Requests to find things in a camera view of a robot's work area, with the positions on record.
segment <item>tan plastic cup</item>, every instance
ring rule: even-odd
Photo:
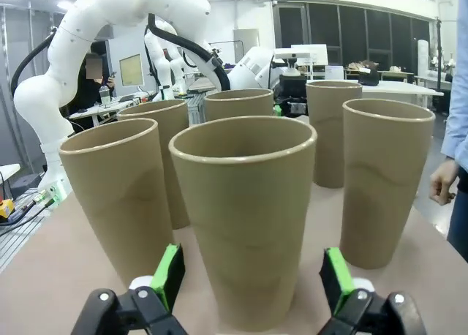
[[[60,158],[122,282],[154,274],[174,241],[157,123],[135,119],[86,130],[62,144]]]
[[[157,121],[161,155],[164,164],[167,201],[173,229],[180,229],[190,224],[185,209],[181,188],[177,181],[173,159],[169,152],[169,141],[172,137],[189,127],[189,108],[182,99],[170,99],[151,102],[127,108],[117,115],[118,120],[149,118]]]
[[[317,130],[314,183],[336,189],[344,183],[343,103],[360,99],[363,87],[346,81],[314,81],[306,86],[310,124]]]
[[[312,186],[317,133],[251,116],[184,130],[169,144],[219,315],[242,331],[290,308]]]
[[[273,92],[265,89],[229,90],[205,98],[208,121],[242,116],[272,116]]]
[[[354,266],[386,266],[406,225],[431,145],[435,115],[384,99],[344,105],[340,249]]]

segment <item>ceiling light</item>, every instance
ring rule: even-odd
[[[73,7],[73,2],[70,2],[70,1],[60,1],[60,2],[57,4],[57,7],[58,7],[58,8],[62,8],[63,10],[68,11],[70,8]]]

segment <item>person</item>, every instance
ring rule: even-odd
[[[459,2],[458,63],[442,144],[446,159],[431,176],[430,198],[441,206],[455,200],[447,240],[468,262],[468,0]],[[450,189],[457,176],[455,196]]]
[[[103,76],[99,79],[88,79],[86,76],[86,61],[89,59],[100,59],[101,56],[95,53],[87,53],[78,73],[78,89],[75,98],[68,104],[68,113],[74,114],[79,110],[85,110],[93,107],[96,103],[101,102],[99,89],[101,86],[107,86],[112,92],[115,87],[115,80],[111,76]],[[93,127],[93,122],[90,117],[75,119],[72,123],[73,129],[76,133],[83,131],[83,129],[90,129]]]

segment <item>brown tabletop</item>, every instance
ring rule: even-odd
[[[339,242],[342,200],[342,190],[313,188],[294,301],[267,334],[316,334],[330,317],[318,273],[322,249]],[[175,316],[190,335],[242,334],[218,321],[192,230],[175,234],[186,259]],[[416,210],[386,268],[351,272],[382,296],[411,293],[429,334],[468,334],[468,264]],[[102,287],[125,292],[71,195],[0,274],[0,334],[69,334],[89,293]]]

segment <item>cup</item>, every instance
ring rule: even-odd
[[[415,199],[435,115],[384,99],[344,103],[344,210],[340,248],[354,266],[386,266]]]
[[[317,133],[289,118],[211,121],[169,143],[223,321],[264,331],[290,308]]]
[[[229,90],[205,98],[208,121],[240,116],[272,116],[273,92],[265,89]]]
[[[309,120],[318,134],[314,182],[321,187],[343,187],[343,103],[360,99],[362,89],[357,83],[328,80],[306,86]]]
[[[189,127],[189,108],[182,99],[150,102],[127,108],[117,115],[118,120],[149,118],[157,121],[161,143],[162,163],[164,165],[167,201],[173,229],[190,224],[181,188],[178,184],[173,160],[169,152],[170,139]]]
[[[157,123],[92,128],[59,150],[68,178],[122,282],[154,274],[173,243]]]

